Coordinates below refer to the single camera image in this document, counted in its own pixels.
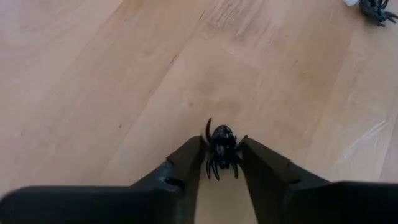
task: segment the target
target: white object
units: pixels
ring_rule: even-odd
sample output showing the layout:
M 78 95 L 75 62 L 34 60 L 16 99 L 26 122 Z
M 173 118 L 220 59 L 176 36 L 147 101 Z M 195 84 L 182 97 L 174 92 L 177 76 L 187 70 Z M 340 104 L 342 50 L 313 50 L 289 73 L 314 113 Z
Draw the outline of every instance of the white object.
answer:
M 344 0 L 345 4 L 350 7 L 350 6 L 355 6 L 359 0 Z

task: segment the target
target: black plastic spider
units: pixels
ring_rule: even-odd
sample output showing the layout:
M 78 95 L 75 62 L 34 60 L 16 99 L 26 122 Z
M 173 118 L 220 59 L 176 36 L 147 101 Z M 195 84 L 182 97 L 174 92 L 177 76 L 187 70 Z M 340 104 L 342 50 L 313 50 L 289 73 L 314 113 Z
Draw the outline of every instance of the black plastic spider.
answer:
M 206 140 L 210 147 L 210 156 L 206 162 L 207 176 L 210 179 L 210 166 L 217 180 L 220 180 L 218 175 L 217 166 L 221 169 L 229 169 L 232 166 L 235 174 L 235 179 L 238 178 L 238 165 L 242 169 L 242 159 L 236 154 L 239 151 L 244 139 L 236 144 L 236 136 L 234 136 L 231 128 L 227 125 L 220 125 L 210 135 L 211 118 L 207 121 L 206 125 Z
M 382 22 L 390 20 L 396 23 L 394 19 L 398 16 L 392 12 L 385 11 L 389 0 L 360 0 L 359 7 L 365 16 L 377 26 L 386 26 Z

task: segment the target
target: spider body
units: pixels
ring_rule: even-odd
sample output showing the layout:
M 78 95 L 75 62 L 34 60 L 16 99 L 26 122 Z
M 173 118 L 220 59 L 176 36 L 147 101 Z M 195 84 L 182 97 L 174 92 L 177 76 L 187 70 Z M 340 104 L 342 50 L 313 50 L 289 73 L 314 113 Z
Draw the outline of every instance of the spider body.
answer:
M 394 19 L 398 16 L 392 12 L 386 11 L 389 0 L 360 0 L 359 7 L 365 16 L 377 26 L 386 26 L 383 24 L 386 20 L 396 23 Z
M 243 143 L 243 140 L 248 136 L 245 136 L 236 144 L 236 136 L 231 128 L 227 125 L 220 125 L 213 131 L 213 134 L 210 134 L 210 124 L 211 118 L 206 125 L 206 140 L 210 147 L 210 156 L 206 163 L 207 176 L 210 179 L 211 167 L 216 179 L 220 180 L 218 167 L 220 167 L 220 169 L 229 169 L 232 167 L 235 178 L 237 179 L 238 165 L 242 167 L 242 159 L 236 153 L 239 151 L 239 147 Z

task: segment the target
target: wood grain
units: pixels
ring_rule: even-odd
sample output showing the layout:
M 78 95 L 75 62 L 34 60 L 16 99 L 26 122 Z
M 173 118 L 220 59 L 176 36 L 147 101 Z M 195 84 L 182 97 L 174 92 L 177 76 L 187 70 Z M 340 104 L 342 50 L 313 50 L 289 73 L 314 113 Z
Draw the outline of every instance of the wood grain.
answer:
M 398 180 L 398 26 L 342 1 L 3 0 L 0 34 L 2 194 L 131 184 L 209 117 L 329 180 Z M 197 223 L 256 222 L 243 177 L 202 175 Z

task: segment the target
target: wooden floor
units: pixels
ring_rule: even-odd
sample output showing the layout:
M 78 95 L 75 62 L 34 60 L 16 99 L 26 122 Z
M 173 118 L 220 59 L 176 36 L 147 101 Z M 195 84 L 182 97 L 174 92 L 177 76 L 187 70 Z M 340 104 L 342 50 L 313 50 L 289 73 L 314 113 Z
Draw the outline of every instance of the wooden floor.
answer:
M 398 182 L 397 58 L 398 26 L 342 0 L 2 0 L 0 193 L 131 184 L 209 117 L 326 179 Z M 200 185 L 197 223 L 256 222 L 231 170 Z

